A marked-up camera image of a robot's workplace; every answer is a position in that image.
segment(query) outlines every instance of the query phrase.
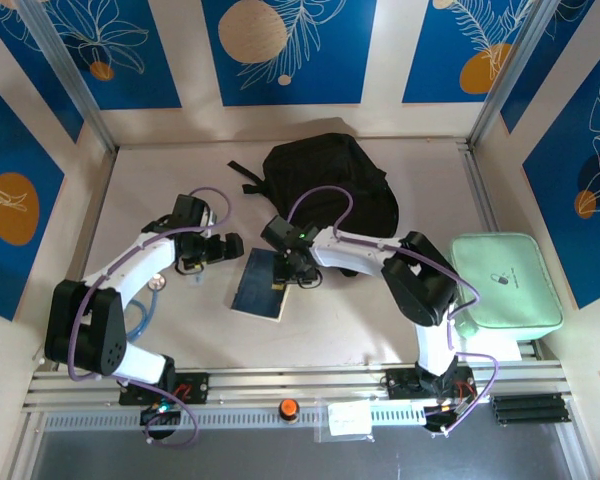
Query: mint green pouch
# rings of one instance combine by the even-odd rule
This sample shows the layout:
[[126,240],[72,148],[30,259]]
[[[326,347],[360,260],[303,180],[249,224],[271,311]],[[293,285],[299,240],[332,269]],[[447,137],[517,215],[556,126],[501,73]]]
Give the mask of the mint green pouch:
[[[462,235],[451,242],[451,264],[480,293],[481,302],[456,317],[469,338],[497,331],[535,340],[562,325],[562,307],[536,241],[521,233]],[[460,303],[473,298],[464,287]]]

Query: black backpack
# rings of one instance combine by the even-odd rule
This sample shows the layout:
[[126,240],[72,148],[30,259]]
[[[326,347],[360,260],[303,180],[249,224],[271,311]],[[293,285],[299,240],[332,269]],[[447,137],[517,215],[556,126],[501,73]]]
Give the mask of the black backpack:
[[[255,185],[243,185],[246,194],[267,197],[278,213],[287,218],[295,201],[306,191],[335,185],[353,196],[353,210],[342,222],[345,232],[388,238],[398,227],[398,203],[377,168],[351,135],[327,133],[279,145],[264,160],[264,180],[239,165],[229,166]],[[333,225],[347,208],[346,197],[337,191],[319,191],[307,197],[291,223],[318,228]]]

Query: label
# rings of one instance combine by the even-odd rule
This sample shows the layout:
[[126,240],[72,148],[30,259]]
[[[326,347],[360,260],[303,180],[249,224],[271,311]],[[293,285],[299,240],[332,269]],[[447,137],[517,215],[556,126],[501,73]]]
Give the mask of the label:
[[371,404],[368,400],[332,403],[327,411],[329,432],[332,436],[371,433]]

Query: backpack strap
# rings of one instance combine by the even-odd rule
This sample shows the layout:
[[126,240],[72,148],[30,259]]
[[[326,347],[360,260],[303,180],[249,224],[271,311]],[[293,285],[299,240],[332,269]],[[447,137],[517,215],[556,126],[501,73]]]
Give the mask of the backpack strap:
[[253,183],[255,183],[255,185],[249,185],[249,184],[242,185],[243,193],[245,193],[247,195],[253,195],[256,193],[260,193],[260,194],[264,195],[265,197],[267,196],[267,192],[268,192],[267,185],[255,173],[247,170],[242,165],[240,165],[238,162],[234,162],[233,160],[231,160],[229,163],[227,163],[227,165],[230,168],[234,169],[236,172],[247,177]]

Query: orange button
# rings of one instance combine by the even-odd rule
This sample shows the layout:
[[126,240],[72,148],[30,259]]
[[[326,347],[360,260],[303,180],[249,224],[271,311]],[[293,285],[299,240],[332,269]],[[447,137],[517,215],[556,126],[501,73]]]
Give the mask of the orange button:
[[293,417],[295,414],[297,414],[298,408],[298,402],[292,400],[291,398],[283,400],[280,404],[280,411],[287,417]]

